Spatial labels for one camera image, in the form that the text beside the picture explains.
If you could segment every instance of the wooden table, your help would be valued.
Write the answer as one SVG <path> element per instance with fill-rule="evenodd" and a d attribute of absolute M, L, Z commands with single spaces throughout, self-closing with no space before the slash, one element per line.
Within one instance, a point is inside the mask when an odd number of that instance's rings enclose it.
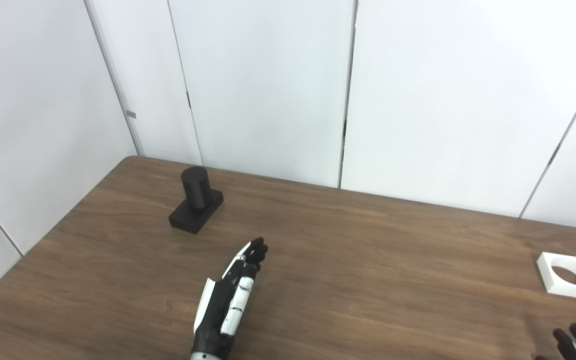
<path fill-rule="evenodd" d="M 231 360 L 555 360 L 576 321 L 535 266 L 576 228 L 211 169 L 192 235 L 167 219 L 186 167 L 127 158 L 0 280 L 0 360 L 187 359 L 206 277 L 258 236 Z"/>

